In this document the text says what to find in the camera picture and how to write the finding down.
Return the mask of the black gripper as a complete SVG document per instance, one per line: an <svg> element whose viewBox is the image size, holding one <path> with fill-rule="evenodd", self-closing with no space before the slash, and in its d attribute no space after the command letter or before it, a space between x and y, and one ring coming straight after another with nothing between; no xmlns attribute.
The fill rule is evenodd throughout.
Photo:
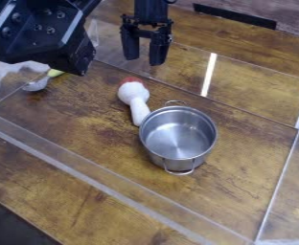
<svg viewBox="0 0 299 245"><path fill-rule="evenodd" d="M167 16L173 0L134 0L134 13L121 15L121 44L126 60L138 58L138 38L150 38L149 64L161 65L171 43L172 20Z"/></svg>

